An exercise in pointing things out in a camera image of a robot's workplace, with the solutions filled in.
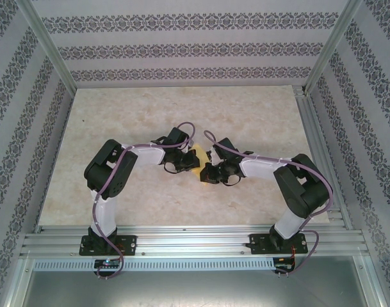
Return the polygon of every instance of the yellow object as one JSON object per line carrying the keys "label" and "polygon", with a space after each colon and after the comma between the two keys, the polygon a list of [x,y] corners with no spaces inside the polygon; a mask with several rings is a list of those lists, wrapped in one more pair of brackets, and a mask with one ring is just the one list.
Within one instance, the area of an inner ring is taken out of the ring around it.
{"label": "yellow object", "polygon": [[192,146],[191,150],[193,150],[193,149],[196,150],[196,156],[199,158],[200,167],[199,168],[193,168],[191,170],[191,172],[194,173],[197,176],[197,178],[200,180],[200,172],[202,171],[202,169],[205,168],[205,164],[207,162],[210,162],[210,161],[209,161],[209,158],[206,155],[206,152],[204,151],[204,149],[199,144],[194,144]]}

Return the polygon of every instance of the beige marble surface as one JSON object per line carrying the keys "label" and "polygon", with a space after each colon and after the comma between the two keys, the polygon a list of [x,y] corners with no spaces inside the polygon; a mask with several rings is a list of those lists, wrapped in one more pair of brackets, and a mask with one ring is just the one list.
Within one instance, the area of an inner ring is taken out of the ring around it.
{"label": "beige marble surface", "polygon": [[[83,172],[109,138],[146,143],[177,124],[228,137],[239,150],[271,157],[309,154],[291,86],[112,88],[78,90],[40,225],[87,225],[92,199]],[[275,182],[244,178],[234,187],[204,185],[191,173],[135,168],[118,198],[117,224],[140,226],[273,224],[286,204]],[[327,222],[327,215],[313,222]]]}

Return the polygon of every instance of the patterned wallpaper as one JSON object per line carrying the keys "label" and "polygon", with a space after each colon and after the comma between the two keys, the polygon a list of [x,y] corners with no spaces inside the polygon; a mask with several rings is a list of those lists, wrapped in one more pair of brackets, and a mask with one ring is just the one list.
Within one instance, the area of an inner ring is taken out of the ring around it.
{"label": "patterned wallpaper", "polygon": [[345,3],[33,1],[79,88],[303,85]]}
{"label": "patterned wallpaper", "polygon": [[311,98],[390,306],[390,0],[361,4]]}
{"label": "patterned wallpaper", "polygon": [[17,5],[0,0],[0,304],[32,232],[72,99]]}

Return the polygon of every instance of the slotted metal strip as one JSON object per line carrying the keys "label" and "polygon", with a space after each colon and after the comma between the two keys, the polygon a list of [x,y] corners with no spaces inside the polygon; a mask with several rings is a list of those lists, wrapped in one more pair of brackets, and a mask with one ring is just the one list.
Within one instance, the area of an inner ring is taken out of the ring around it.
{"label": "slotted metal strip", "polygon": [[[39,259],[36,272],[90,272],[94,259]],[[123,271],[249,271],[272,270],[273,258],[125,259]]]}

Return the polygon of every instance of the metal extrusion profile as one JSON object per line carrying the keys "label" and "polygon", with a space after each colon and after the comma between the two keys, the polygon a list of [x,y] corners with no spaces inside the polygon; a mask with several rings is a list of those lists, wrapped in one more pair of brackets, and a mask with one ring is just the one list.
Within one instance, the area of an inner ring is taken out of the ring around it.
{"label": "metal extrusion profile", "polygon": [[324,137],[321,134],[320,124],[315,115],[311,99],[310,97],[306,97],[301,86],[294,86],[293,91],[313,161],[333,188],[333,208],[339,208],[341,210],[346,228],[352,230],[353,226],[348,215],[347,207],[344,203],[343,194],[341,193],[337,176],[334,173],[334,168],[327,151]]}
{"label": "metal extrusion profile", "polygon": [[388,307],[370,256],[354,256],[355,269],[368,306]]}
{"label": "metal extrusion profile", "polygon": [[[307,228],[320,234],[314,256],[368,255],[360,230],[346,230],[341,212],[329,212],[330,223],[309,224]],[[268,233],[270,226],[188,226],[188,227],[119,227],[118,234],[136,235],[134,258],[233,258],[256,257],[245,246],[251,233]],[[42,227],[39,233],[29,233],[24,239],[21,258],[59,259],[82,258],[78,255],[81,237],[86,227]],[[312,248],[315,236],[306,234]],[[264,255],[280,257],[289,255]]]}
{"label": "metal extrusion profile", "polygon": [[344,32],[353,19],[356,11],[359,9],[361,3],[361,0],[348,0],[346,6],[340,14],[340,17],[337,19],[336,25],[331,31],[329,38],[324,44],[316,63],[310,71],[309,77],[307,77],[307,81],[305,83],[305,93],[311,93],[315,87],[318,78],[323,72],[327,62],[336,49],[340,39],[343,37]]}
{"label": "metal extrusion profile", "polygon": [[18,259],[4,303],[0,306],[21,307],[24,304],[34,264],[34,259]]}
{"label": "metal extrusion profile", "polygon": [[38,13],[35,10],[31,0],[17,0],[16,3],[20,8],[21,12],[24,14],[35,35],[37,36],[38,41],[44,48],[44,51],[48,55],[48,58],[51,60],[51,63],[54,65],[54,68],[62,79],[70,96],[74,98],[75,93],[77,91],[77,86],[75,84],[74,78],[72,78],[69,69],[67,68],[64,60],[62,59],[60,52],[55,46],[53,39],[50,37],[40,16],[38,16]]}

